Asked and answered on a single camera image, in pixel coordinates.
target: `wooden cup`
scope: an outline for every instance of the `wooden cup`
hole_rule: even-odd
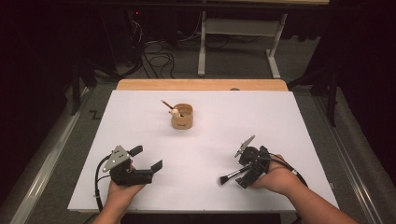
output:
[[[185,130],[192,127],[193,120],[193,110],[191,105],[187,104],[178,104],[174,107],[177,107],[178,112],[182,115],[182,117],[174,118],[172,117],[171,123],[174,129]]]

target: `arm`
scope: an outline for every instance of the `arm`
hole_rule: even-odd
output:
[[[145,185],[123,187],[118,186],[116,183],[111,181],[110,186],[108,187],[108,194],[105,206],[93,223],[120,223],[121,219],[125,215],[126,209],[134,199],[134,196],[143,187],[145,187]]]
[[[252,187],[266,188],[285,195],[305,223],[357,223],[306,187],[296,175],[276,162],[270,163],[268,174],[260,177]]]

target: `wire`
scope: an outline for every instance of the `wire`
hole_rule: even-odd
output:
[[[308,187],[308,185],[306,184],[306,182],[305,182],[303,176],[300,175],[300,173],[298,173],[296,169],[294,169],[292,166],[290,166],[287,162],[283,161],[282,159],[281,159],[282,161],[279,161],[279,160],[275,160],[275,159],[272,159],[272,158],[257,157],[257,158],[253,158],[253,160],[274,161],[274,162],[277,162],[277,163],[279,163],[279,164],[285,166],[286,168],[288,168],[294,175],[296,175],[296,176],[300,179],[300,181],[301,181],[304,185],[306,185],[306,186]]]
[[[192,35],[190,35],[189,37],[187,37],[185,39],[178,40],[178,42],[188,41],[188,40],[194,39],[197,36],[200,36],[200,35],[197,34],[197,31],[198,31],[199,25],[201,24],[201,18],[202,18],[202,11],[199,14],[198,22],[197,22],[197,25],[195,26],[194,32],[192,32]]]
[[[137,45],[142,40],[142,34],[143,34],[142,27],[140,26],[140,24],[138,22],[133,21],[133,20],[130,20],[130,24],[131,24],[131,29],[134,29],[132,35],[130,35],[132,44]],[[137,30],[139,32],[139,34],[138,34],[139,35],[139,39],[135,43],[134,42],[134,37],[136,36]]]
[[[222,49],[231,42],[248,44],[264,38],[264,36],[256,35],[251,40],[241,40],[241,39],[233,38],[235,36],[240,36],[240,35],[208,35],[208,39],[212,39],[212,41],[214,42],[224,41],[224,43],[222,43],[220,46],[213,47],[208,44],[209,41],[206,41],[205,45],[211,49]]]
[[[94,217],[99,216],[99,214],[93,214],[92,216],[88,217],[87,220],[84,221],[83,224],[88,224]]]
[[[103,209],[103,204],[102,204],[102,200],[101,200],[101,198],[100,198],[100,190],[99,190],[99,187],[98,187],[98,182],[99,182],[98,176],[99,176],[100,167],[102,166],[102,164],[103,164],[105,161],[108,160],[108,158],[110,158],[110,155],[104,157],[104,158],[99,162],[98,167],[96,168],[96,173],[95,173],[95,198],[96,198],[96,203],[98,204],[99,212],[102,211],[102,209]]]
[[[101,179],[103,179],[103,178],[106,178],[106,177],[109,177],[110,175],[105,175],[105,176],[102,176],[102,177],[100,177],[98,180],[96,180],[97,182],[99,182]]]
[[[285,162],[286,164],[288,164],[285,160],[283,160],[283,158],[281,158],[280,156],[278,156],[278,155],[276,155],[276,154],[274,154],[274,153],[268,152],[267,154],[268,154],[268,155],[271,155],[271,156],[274,156],[274,157],[277,157],[278,159],[281,159],[283,162]]]
[[[192,37],[189,37],[189,39],[184,39],[184,40],[179,40],[179,44],[187,47],[195,47],[201,44],[201,40],[197,37],[200,37],[201,35],[195,35]]]
[[[170,71],[169,71],[169,76],[171,78],[175,78],[173,76],[173,71],[175,69],[175,58],[173,54],[168,53],[168,52],[163,52],[164,47],[161,44],[162,41],[154,41],[154,42],[149,42],[145,44],[145,50],[143,52],[143,56],[146,59],[146,62],[150,66],[152,72],[154,73],[156,78],[164,78],[163,76],[163,70],[168,67],[168,65],[171,66]],[[153,45],[159,46],[159,49],[155,51],[148,51],[147,48]],[[149,77],[149,73],[146,70],[146,67],[144,67],[144,70]],[[155,68],[160,68],[160,72],[158,73]]]
[[[119,74],[119,73],[113,71],[112,69],[107,69],[107,68],[101,66],[100,64],[94,63],[94,62],[91,61],[90,59],[84,59],[84,60],[85,60],[85,62],[86,62],[87,64],[89,64],[89,65],[91,65],[91,66],[93,66],[93,67],[96,67],[96,68],[98,68],[99,70],[102,70],[103,72],[105,72],[106,74],[108,74],[108,75],[110,75],[111,77],[115,78],[116,80],[124,79],[124,78],[126,78],[127,76],[131,75],[132,73],[136,72],[137,70],[139,70],[139,68],[141,67],[141,65],[142,65],[142,63],[143,63],[143,62],[142,62],[142,59],[139,57],[138,60],[137,60],[137,62],[136,62],[136,64],[134,65],[134,67],[133,67],[131,70],[129,70],[128,72],[126,72],[126,73],[124,73],[124,74]]]

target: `white metal stand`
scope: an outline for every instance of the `white metal stand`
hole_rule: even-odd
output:
[[[227,19],[207,19],[206,12],[202,12],[201,21],[201,47],[199,52],[198,76],[205,75],[205,36],[206,34],[223,34],[223,35],[263,35],[273,36],[274,44],[271,49],[266,51],[268,63],[271,68],[273,78],[280,78],[276,66],[275,52],[282,35],[288,14],[282,14],[279,21],[243,21]]]

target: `black cable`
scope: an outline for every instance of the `black cable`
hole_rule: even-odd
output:
[[[187,38],[185,38],[185,39],[179,39],[177,42],[183,43],[184,41],[188,41],[188,40],[194,39],[195,37],[200,36],[200,35],[198,35],[198,34],[196,34],[196,33],[197,33],[197,31],[198,31],[198,29],[199,29],[199,27],[200,27],[201,19],[202,19],[202,11],[199,13],[199,17],[198,17],[198,20],[197,20],[197,24],[196,24],[196,26],[195,26],[194,32],[192,32],[192,35],[190,35],[189,37],[187,37]]]
[[[224,43],[222,43],[220,46],[216,46],[216,47],[212,47],[209,45],[209,39],[214,39],[214,41],[218,42],[221,40],[224,40]],[[229,39],[225,36],[225,35],[208,35],[207,36],[207,41],[205,42],[205,47],[209,48],[209,49],[222,49],[225,46],[227,46],[229,42]]]
[[[233,41],[235,43],[242,43],[242,44],[248,44],[248,43],[253,43],[257,40],[263,39],[264,36],[263,35],[254,35],[250,40],[243,40],[243,39],[237,39],[237,38],[233,38],[233,37],[238,37],[241,35],[227,35],[226,38],[229,39],[230,41]]]
[[[122,79],[126,78],[127,76],[131,75],[132,73],[136,72],[137,70],[139,70],[139,68],[142,66],[142,63],[143,63],[142,59],[138,58],[136,63],[134,64],[134,67],[131,70],[129,70],[128,72],[126,72],[124,74],[119,74],[119,73],[113,71],[112,69],[107,69],[106,67],[103,67],[100,64],[94,63],[90,59],[84,59],[84,61],[87,64],[89,64],[90,66],[105,72],[106,74],[108,74],[109,76],[115,78],[116,80],[122,80]]]
[[[94,217],[99,216],[99,214],[93,214],[92,216],[88,217],[87,220],[84,221],[83,224],[88,224]]]
[[[142,67],[143,67],[143,70],[145,70],[146,76],[147,76],[148,78],[151,78],[151,77],[149,76],[148,70],[146,70],[145,65],[142,64]]]
[[[160,46],[160,49],[158,49],[156,51],[153,51],[153,52],[147,52],[146,48],[149,47],[149,46],[152,46],[154,44],[157,44],[158,46]],[[168,66],[169,64],[171,64],[171,70],[169,72],[169,75],[170,75],[171,78],[175,78],[173,76],[173,71],[174,71],[174,68],[175,68],[175,58],[174,58],[174,56],[171,53],[168,53],[168,52],[162,53],[162,51],[163,51],[163,45],[161,43],[159,43],[159,42],[153,42],[153,43],[146,44],[145,50],[143,52],[143,55],[144,55],[148,65],[151,67],[151,70],[153,71],[153,73],[154,73],[156,78],[164,78],[163,69],[166,66]],[[159,59],[165,59],[165,62],[164,63],[159,63],[159,64],[154,63],[154,61],[159,60]],[[160,73],[158,73],[155,70],[155,68],[161,68]]]
[[[96,168],[96,173],[95,173],[95,198],[96,198],[96,203],[98,204],[98,208],[99,208],[99,212],[102,211],[103,209],[103,204],[102,204],[102,200],[100,198],[100,191],[99,191],[99,187],[98,187],[98,176],[99,176],[99,170],[100,167],[102,166],[102,164],[108,160],[108,158],[110,158],[110,155],[104,157],[98,164],[98,167]]]
[[[106,177],[110,177],[110,175],[104,175],[104,176],[100,177],[100,178],[99,178],[98,180],[96,180],[96,181],[99,183],[99,181],[100,181],[101,179],[106,178]]]
[[[274,162],[277,162],[277,163],[279,163],[279,164],[285,166],[286,168],[288,168],[288,170],[290,170],[294,175],[296,175],[296,176],[300,179],[300,181],[301,181],[304,185],[306,185],[306,186],[308,187],[308,185],[306,184],[305,180],[303,179],[303,176],[300,175],[300,173],[298,173],[296,169],[294,169],[292,166],[290,166],[287,162],[285,162],[285,161],[283,161],[283,160],[282,160],[282,161],[279,161],[279,160],[275,160],[275,159],[272,159],[272,158],[261,158],[261,157],[253,158],[253,160],[274,161]]]
[[[286,164],[288,164],[285,160],[283,160],[283,158],[281,158],[280,156],[278,156],[278,155],[276,155],[276,154],[274,154],[274,153],[268,152],[268,155],[277,157],[278,159],[281,159],[283,162],[285,162]]]
[[[187,46],[187,47],[194,47],[194,46],[198,46],[201,44],[201,39],[198,39],[197,37],[200,37],[200,35],[196,35],[194,37],[191,37],[189,39],[185,39],[185,40],[179,40],[179,44],[183,45],[183,46]]]

